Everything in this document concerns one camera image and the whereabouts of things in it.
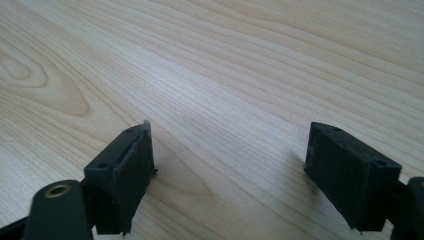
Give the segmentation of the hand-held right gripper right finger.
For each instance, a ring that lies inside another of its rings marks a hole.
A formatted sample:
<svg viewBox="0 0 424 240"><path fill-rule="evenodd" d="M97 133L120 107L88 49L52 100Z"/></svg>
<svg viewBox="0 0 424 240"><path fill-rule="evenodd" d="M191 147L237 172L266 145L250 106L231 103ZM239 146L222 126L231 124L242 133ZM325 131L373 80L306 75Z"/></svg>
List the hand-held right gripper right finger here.
<svg viewBox="0 0 424 240"><path fill-rule="evenodd" d="M359 231L380 231L402 166L346 131L313 122L304 171Z"/></svg>

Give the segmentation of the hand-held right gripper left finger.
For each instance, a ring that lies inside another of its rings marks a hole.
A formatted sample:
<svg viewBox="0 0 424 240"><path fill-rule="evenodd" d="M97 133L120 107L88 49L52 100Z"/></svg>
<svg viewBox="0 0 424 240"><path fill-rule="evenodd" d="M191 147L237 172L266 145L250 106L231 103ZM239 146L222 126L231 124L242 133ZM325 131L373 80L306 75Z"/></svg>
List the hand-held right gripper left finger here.
<svg viewBox="0 0 424 240"><path fill-rule="evenodd" d="M131 232L132 219L156 172L148 120L122 131L84 168L87 211L99 235Z"/></svg>

